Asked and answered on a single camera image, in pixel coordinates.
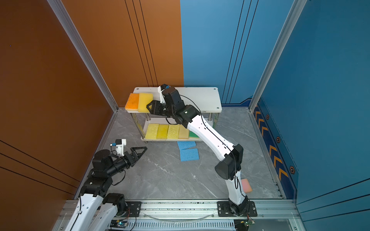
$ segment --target orange wall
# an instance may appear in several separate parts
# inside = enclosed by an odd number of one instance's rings
[[[184,85],[180,0],[62,0],[118,105],[137,86]]]
[[[51,230],[112,110],[46,0],[0,18],[0,230]]]

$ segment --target blue wall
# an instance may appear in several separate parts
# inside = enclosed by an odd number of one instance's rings
[[[369,1],[308,0],[262,95],[299,171],[308,230],[354,229],[370,209],[370,180],[358,183],[370,178],[369,25]]]
[[[251,97],[293,0],[180,3],[185,86],[216,86],[222,103]]]

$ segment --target metal leg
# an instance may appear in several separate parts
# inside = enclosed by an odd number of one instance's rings
[[[138,120],[138,117],[136,116],[136,113],[130,113],[130,114],[131,114],[132,119],[134,120],[134,123],[135,123],[136,127],[138,128],[138,130],[140,132],[141,138],[145,139],[144,130],[142,129],[141,124],[139,123],[139,120]]]
[[[220,115],[220,113],[215,113],[215,118],[213,119],[213,125],[212,127],[215,128],[216,127],[216,124],[217,124],[217,121],[218,121],[218,116]]]
[[[145,116],[147,117],[147,121],[150,121],[150,114],[149,113],[145,113]]]
[[[208,121],[212,121],[212,113],[209,113]]]

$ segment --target table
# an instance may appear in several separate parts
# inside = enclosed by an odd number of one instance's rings
[[[222,111],[221,107],[221,100],[220,95],[218,93],[218,88],[216,87],[176,87],[176,90],[179,92],[180,95],[186,96],[189,99],[193,100],[192,103],[185,97],[182,97],[185,105],[193,105],[198,106],[202,113],[209,113],[208,116],[208,123],[214,128],[218,121],[218,116]],[[159,92],[156,87],[136,87],[133,93],[152,93],[153,100],[160,100],[159,99]],[[165,117],[151,117],[150,113],[146,114],[146,121],[144,124],[144,128],[142,128],[139,120],[136,116],[136,113],[140,113],[138,111],[127,111],[131,114],[134,123],[139,130],[141,135],[141,140],[143,141],[202,141],[199,138],[189,138],[189,139],[145,139],[145,133],[147,132],[148,125],[150,123],[159,123],[159,124],[168,124]],[[174,119],[168,118],[170,123],[176,123]]]

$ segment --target gray marble floor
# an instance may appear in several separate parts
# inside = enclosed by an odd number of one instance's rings
[[[138,114],[142,125],[145,118]],[[280,193],[271,177],[261,147],[246,108],[223,107],[216,130],[234,144],[244,148],[242,178],[247,178],[253,191],[249,198],[279,198]],[[126,171],[126,178],[109,193],[123,193],[126,199],[186,199],[228,198],[225,180],[214,170],[219,162],[203,142],[196,142],[199,160],[180,161],[176,142],[141,141],[139,132],[129,113],[120,109],[104,148],[116,139],[126,139],[127,147],[147,146],[148,150],[133,168]],[[122,179],[116,174],[113,183]]]

